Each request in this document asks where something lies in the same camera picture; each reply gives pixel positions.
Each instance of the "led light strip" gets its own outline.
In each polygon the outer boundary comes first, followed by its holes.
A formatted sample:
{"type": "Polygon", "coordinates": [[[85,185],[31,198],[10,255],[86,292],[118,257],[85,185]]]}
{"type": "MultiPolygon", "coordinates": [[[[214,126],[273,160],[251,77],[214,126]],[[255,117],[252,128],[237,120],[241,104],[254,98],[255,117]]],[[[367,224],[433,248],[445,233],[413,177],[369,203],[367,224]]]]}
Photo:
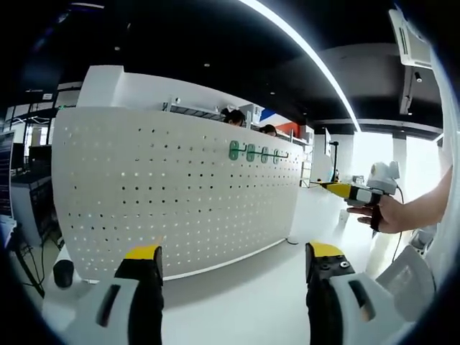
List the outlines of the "led light strip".
{"type": "Polygon", "coordinates": [[[70,5],[73,6],[83,6],[83,7],[93,7],[94,9],[103,9],[103,5],[96,5],[96,4],[87,4],[86,2],[72,2],[70,5]]]}
{"type": "Polygon", "coordinates": [[[322,59],[316,54],[315,50],[281,17],[279,17],[276,13],[272,10],[268,9],[257,0],[240,0],[243,4],[251,7],[255,11],[259,12],[262,16],[273,22],[277,25],[282,31],[284,31],[290,38],[294,40],[310,57],[311,60],[319,67],[321,72],[323,72],[324,76],[327,78],[329,83],[331,83],[332,87],[336,90],[337,94],[339,95],[342,103],[344,104],[348,114],[350,115],[351,120],[353,121],[354,127],[358,132],[361,131],[361,127],[359,127],[357,117],[355,116],[353,109],[351,108],[348,99],[345,97],[345,93],[340,88],[339,83],[332,75],[331,71],[326,67],[322,59]]]}

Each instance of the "human arm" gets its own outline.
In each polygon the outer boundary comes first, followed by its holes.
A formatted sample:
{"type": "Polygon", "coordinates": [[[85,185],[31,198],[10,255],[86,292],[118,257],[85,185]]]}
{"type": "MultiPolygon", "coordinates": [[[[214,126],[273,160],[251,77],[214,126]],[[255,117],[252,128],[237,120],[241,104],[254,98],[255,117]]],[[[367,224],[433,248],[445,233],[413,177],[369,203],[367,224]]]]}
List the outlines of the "human arm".
{"type": "MultiPolygon", "coordinates": [[[[387,195],[382,196],[379,203],[382,214],[379,231],[396,234],[401,231],[423,228],[441,221],[449,199],[451,180],[452,167],[431,192],[406,204],[402,204],[387,195]]],[[[358,221],[370,224],[371,208],[352,207],[347,211],[366,216],[358,218],[358,221]]]]}

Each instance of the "window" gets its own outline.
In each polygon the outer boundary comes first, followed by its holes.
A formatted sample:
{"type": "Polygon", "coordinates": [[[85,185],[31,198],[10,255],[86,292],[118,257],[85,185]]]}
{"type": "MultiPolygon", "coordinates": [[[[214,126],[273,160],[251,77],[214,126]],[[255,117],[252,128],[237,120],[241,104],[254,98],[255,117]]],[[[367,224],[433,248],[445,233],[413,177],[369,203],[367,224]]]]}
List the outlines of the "window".
{"type": "Polygon", "coordinates": [[[48,134],[48,127],[42,127],[42,132],[40,134],[40,145],[46,145],[47,134],[48,134]]]}
{"type": "Polygon", "coordinates": [[[353,142],[352,175],[363,175],[367,182],[371,167],[376,162],[390,163],[393,160],[393,138],[391,134],[355,133],[353,142]]]}
{"type": "Polygon", "coordinates": [[[435,188],[441,179],[439,148],[435,142],[407,138],[406,202],[435,188]]]}

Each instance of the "black ceiling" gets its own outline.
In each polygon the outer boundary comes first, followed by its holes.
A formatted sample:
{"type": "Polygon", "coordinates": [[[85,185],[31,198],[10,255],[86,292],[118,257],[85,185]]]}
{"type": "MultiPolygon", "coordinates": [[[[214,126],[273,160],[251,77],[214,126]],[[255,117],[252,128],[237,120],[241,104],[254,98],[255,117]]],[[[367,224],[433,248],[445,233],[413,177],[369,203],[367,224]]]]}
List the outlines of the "black ceiling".
{"type": "MultiPolygon", "coordinates": [[[[442,128],[433,73],[421,69],[408,73],[400,63],[387,14],[391,1],[261,2],[318,52],[359,119],[442,128]],[[412,80],[416,71],[423,76],[422,83],[412,80]],[[412,115],[400,114],[405,83],[412,86],[412,115]]],[[[16,67],[32,64],[32,72],[27,78],[11,72],[16,89],[23,91],[27,85],[37,87],[40,83],[52,87],[52,78],[46,80],[42,73],[33,73],[33,65],[40,57],[40,61],[49,58],[50,66],[59,70],[61,83],[83,80],[89,65],[118,64],[124,65],[126,72],[161,75],[215,88],[301,124],[319,127],[324,121],[349,118],[335,90],[311,59],[273,23],[238,0],[92,3],[105,8],[49,7],[44,17],[47,20],[31,17],[25,21],[23,27],[30,31],[23,42],[29,47],[19,49],[24,56],[17,60],[16,67]],[[30,83],[34,75],[36,80],[30,83]]],[[[331,128],[333,132],[353,129],[343,123],[331,128]]],[[[375,125],[372,130],[379,128],[401,129],[375,125]]],[[[425,132],[414,134],[436,136],[425,132]]]]}

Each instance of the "human hand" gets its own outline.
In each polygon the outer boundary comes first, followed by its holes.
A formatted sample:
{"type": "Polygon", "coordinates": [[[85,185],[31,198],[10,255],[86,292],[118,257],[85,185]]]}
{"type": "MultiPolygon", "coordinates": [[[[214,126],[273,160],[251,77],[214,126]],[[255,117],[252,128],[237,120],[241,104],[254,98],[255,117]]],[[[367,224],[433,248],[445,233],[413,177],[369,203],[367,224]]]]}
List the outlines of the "human hand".
{"type": "MultiPolygon", "coordinates": [[[[384,195],[380,198],[379,206],[380,213],[382,214],[382,220],[379,224],[380,232],[396,234],[407,230],[405,228],[404,204],[388,195],[384,195]]],[[[368,225],[371,224],[372,207],[351,207],[348,208],[347,211],[349,213],[365,215],[366,217],[358,218],[358,222],[368,225]]]]}

